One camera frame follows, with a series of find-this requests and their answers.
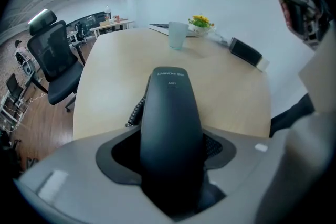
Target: mesh office chair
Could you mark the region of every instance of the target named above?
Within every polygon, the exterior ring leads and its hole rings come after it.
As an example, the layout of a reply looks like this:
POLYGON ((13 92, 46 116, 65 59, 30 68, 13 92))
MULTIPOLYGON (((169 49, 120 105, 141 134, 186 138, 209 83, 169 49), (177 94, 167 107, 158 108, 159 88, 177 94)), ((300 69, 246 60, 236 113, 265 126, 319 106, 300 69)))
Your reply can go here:
MULTIPOLYGON (((68 45, 65 22, 61 20, 54 23, 56 20, 56 15, 49 10, 31 22, 29 32, 33 37, 27 44, 49 82, 48 91, 34 79, 34 76, 31 76, 31 80, 48 94, 48 101, 52 105, 77 92, 83 71, 83 65, 78 62, 68 45)), ((76 49, 83 59, 78 44, 76 49)), ((66 105, 67 112, 70 112, 69 106, 75 99, 76 96, 66 105)))
POLYGON ((15 105, 16 102, 20 99, 21 93, 23 88, 17 83, 15 74, 13 73, 6 82, 6 85, 10 92, 10 97, 13 99, 13 104, 15 105))

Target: fluorescent light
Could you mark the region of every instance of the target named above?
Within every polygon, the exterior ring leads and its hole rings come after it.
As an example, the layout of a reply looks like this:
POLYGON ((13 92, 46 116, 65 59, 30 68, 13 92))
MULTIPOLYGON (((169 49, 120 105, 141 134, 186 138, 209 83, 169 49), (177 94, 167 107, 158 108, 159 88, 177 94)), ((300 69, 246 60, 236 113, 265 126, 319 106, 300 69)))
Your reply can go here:
POLYGON ((45 8, 45 9, 42 10, 40 13, 38 13, 37 15, 35 15, 34 18, 31 19, 31 20, 28 22, 28 24, 30 24, 33 20, 35 20, 38 16, 40 16, 42 13, 46 12, 47 10, 48 10, 48 9, 45 8))

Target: chair armrest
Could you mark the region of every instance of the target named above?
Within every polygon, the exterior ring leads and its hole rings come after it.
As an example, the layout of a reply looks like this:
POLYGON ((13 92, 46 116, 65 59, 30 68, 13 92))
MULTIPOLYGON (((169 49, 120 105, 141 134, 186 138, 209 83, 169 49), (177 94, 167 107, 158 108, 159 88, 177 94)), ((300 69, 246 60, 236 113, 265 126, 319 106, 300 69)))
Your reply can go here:
POLYGON ((85 60, 82 54, 82 50, 80 49, 80 43, 81 43, 80 41, 73 42, 72 46, 76 48, 80 60, 82 61, 83 65, 85 65, 85 60))
POLYGON ((72 43, 72 46, 76 49, 77 49, 77 47, 79 47, 79 45, 80 45, 80 41, 76 41, 76 42, 72 43))
POLYGON ((47 89, 44 88, 36 79, 35 79, 35 71, 33 71, 30 76, 28 77, 28 80, 26 81, 26 86, 29 85, 29 83, 33 83, 37 88, 39 88, 42 92, 48 93, 47 89))

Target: flower pot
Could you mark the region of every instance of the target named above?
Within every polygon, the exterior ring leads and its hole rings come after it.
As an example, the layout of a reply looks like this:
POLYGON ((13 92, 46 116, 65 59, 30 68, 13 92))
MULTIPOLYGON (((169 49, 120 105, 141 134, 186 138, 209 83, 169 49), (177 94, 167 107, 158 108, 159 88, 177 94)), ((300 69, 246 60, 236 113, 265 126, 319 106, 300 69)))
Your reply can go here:
POLYGON ((189 30, 197 33, 197 35, 199 35, 199 36, 203 36, 203 35, 205 35, 206 33, 209 32, 210 27, 199 27, 199 26, 196 26, 196 25, 189 24, 189 30))

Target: chair headrest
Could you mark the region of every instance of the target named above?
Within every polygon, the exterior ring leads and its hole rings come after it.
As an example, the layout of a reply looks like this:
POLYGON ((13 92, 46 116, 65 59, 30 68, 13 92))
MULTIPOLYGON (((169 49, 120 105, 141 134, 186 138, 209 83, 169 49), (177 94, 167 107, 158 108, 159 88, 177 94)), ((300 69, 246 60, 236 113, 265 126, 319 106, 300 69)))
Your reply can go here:
POLYGON ((35 20, 33 20, 30 23, 30 26, 29 26, 30 35, 33 36, 37 34, 39 31, 41 31, 46 26, 49 26, 53 24, 54 22, 56 22, 56 20, 57 20, 57 17, 55 13, 53 13, 51 10, 48 10, 42 13, 40 16, 38 16, 35 20))

